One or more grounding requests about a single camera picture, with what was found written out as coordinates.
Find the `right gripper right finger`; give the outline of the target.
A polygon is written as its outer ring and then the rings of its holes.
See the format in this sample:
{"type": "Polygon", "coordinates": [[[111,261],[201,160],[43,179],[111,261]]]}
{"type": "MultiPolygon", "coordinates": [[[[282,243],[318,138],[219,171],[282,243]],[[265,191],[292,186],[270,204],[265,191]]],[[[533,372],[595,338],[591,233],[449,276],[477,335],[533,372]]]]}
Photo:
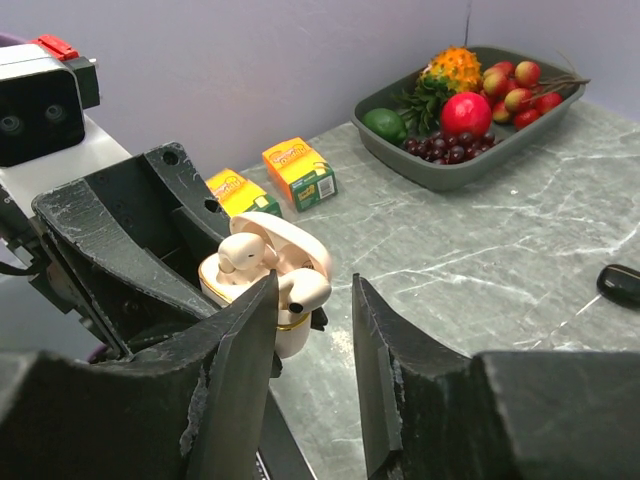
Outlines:
{"type": "Polygon", "coordinates": [[[464,356],[360,275],[352,328],[371,479],[635,479],[635,352],[464,356]]]}

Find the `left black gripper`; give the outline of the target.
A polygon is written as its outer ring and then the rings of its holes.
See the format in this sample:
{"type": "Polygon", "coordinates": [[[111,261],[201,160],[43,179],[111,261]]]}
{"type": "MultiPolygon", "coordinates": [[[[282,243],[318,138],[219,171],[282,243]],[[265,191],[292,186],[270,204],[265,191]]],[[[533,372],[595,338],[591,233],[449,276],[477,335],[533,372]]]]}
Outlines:
{"type": "Polygon", "coordinates": [[[34,225],[73,305],[123,360],[217,308],[197,267],[230,235],[229,217],[185,148],[170,142],[37,195],[34,225]]]}

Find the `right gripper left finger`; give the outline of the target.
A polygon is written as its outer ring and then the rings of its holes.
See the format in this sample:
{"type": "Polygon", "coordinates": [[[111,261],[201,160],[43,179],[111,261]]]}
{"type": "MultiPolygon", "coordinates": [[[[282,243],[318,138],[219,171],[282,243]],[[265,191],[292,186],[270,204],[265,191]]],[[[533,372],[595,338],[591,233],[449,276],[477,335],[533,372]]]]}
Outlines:
{"type": "Polygon", "coordinates": [[[278,282],[131,360],[1,355],[5,479],[249,479],[275,343],[278,282]]]}

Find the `white earbud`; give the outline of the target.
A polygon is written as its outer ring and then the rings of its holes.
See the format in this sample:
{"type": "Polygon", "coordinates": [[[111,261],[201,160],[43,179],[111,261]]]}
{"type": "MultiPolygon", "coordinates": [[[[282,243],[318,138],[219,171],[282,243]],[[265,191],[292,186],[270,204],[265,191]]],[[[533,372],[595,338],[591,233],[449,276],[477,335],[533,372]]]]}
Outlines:
{"type": "Polygon", "coordinates": [[[279,308],[293,314],[310,313],[329,299],[330,281],[320,272],[299,268],[278,278],[279,308]]]}
{"type": "Polygon", "coordinates": [[[231,274],[236,271],[254,272],[265,270],[266,242],[254,233],[240,232],[224,239],[217,251],[218,267],[222,273],[231,274]]]}

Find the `beige earbud charging case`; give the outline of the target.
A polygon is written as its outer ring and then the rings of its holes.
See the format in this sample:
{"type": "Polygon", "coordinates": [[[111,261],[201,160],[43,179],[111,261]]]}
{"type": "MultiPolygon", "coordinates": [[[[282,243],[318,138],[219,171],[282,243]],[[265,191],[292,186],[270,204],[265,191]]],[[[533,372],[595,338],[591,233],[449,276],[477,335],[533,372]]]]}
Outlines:
{"type": "MultiPolygon", "coordinates": [[[[278,216],[258,211],[233,216],[229,221],[229,228],[229,236],[250,232],[264,239],[266,269],[259,270],[257,273],[240,271],[231,274],[222,273],[218,267],[217,249],[198,267],[200,288],[216,305],[229,306],[270,272],[276,273],[278,281],[280,276],[288,272],[308,268],[323,274],[332,287],[332,259],[329,251],[317,238],[305,230],[278,216]]],[[[313,328],[313,315],[323,306],[310,313],[293,314],[281,310],[278,299],[275,353],[280,358],[290,358],[302,350],[313,328]]]]}

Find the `black earbud charging case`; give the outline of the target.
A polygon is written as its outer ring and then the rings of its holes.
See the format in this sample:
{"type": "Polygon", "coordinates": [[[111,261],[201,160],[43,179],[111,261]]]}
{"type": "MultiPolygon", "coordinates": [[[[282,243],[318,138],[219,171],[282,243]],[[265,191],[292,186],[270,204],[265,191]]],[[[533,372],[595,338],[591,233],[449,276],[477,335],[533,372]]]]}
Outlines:
{"type": "Polygon", "coordinates": [[[607,300],[618,305],[639,307],[639,271],[621,264],[609,264],[599,273],[596,287],[607,300]]]}

